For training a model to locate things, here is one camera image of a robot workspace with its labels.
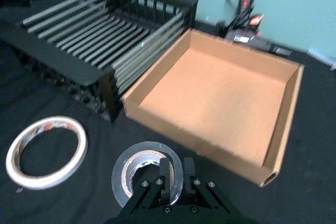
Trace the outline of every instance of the silver duct tape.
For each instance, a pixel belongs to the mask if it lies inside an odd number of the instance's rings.
[[[65,128],[76,133],[78,146],[71,160],[61,169],[44,176],[30,176],[20,170],[20,156],[25,146],[38,134],[53,128]],[[6,171],[12,181],[30,190],[43,190],[69,178],[81,165],[87,152],[87,138],[82,125],[66,116],[51,116],[25,128],[11,144],[6,157]]]
[[[124,207],[133,195],[132,179],[135,172],[146,165],[160,164],[160,159],[170,158],[170,204],[175,204],[183,189],[183,167],[178,155],[168,146],[158,142],[134,144],[124,151],[114,165],[111,184],[117,202]]]

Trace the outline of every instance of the screw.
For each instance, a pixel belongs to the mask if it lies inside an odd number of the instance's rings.
[[[158,179],[155,181],[155,183],[156,183],[157,185],[161,185],[163,182],[162,182],[162,179],[158,178]]]
[[[147,180],[144,180],[143,182],[141,182],[141,186],[142,187],[148,187],[148,182],[147,182]]]
[[[164,211],[166,214],[169,214],[169,213],[172,211],[172,209],[171,209],[170,207],[164,207],[164,208],[163,208],[163,211]]]
[[[198,185],[201,184],[201,181],[200,181],[199,179],[195,179],[195,180],[194,180],[194,184],[195,184],[196,186],[198,186]]]
[[[190,208],[190,211],[191,211],[193,214],[195,214],[195,213],[198,212],[198,207],[196,207],[196,206],[192,206],[192,207]]]
[[[209,187],[215,187],[215,185],[216,185],[216,184],[215,184],[214,182],[212,182],[212,181],[210,181],[210,182],[208,183],[208,186],[209,186]]]

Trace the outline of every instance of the cardboard tray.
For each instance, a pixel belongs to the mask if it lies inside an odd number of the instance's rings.
[[[262,187],[280,171],[302,72],[188,30],[123,103],[128,117]]]

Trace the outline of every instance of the power tool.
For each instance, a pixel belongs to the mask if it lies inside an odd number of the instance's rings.
[[[226,1],[231,5],[233,4],[231,0]],[[257,50],[275,55],[289,56],[291,54],[290,50],[281,48],[272,41],[260,37],[258,27],[264,15],[251,15],[254,8],[254,1],[255,0],[239,0],[234,19],[228,25],[226,25],[224,21],[216,24],[217,34],[222,38]]]

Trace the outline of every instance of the black table surface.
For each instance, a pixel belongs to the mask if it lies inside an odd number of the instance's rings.
[[[36,1],[31,9],[0,8],[0,18],[17,22],[61,1]],[[197,28],[213,33],[211,26]],[[259,188],[128,119],[123,111],[113,123],[105,121],[24,70],[12,50],[0,44],[0,223],[103,223],[117,216],[121,207],[111,189],[112,169],[123,151],[142,141],[158,141],[180,158],[194,158],[202,179],[214,180],[238,209],[260,223],[335,223],[335,74],[303,52],[294,51],[289,58],[305,65],[299,99],[281,172]],[[70,116],[84,126],[87,155],[62,184],[21,190],[5,171],[9,146],[25,127],[53,115]],[[22,170],[36,176],[56,171],[76,146],[75,135],[66,130],[43,133],[23,152]]]

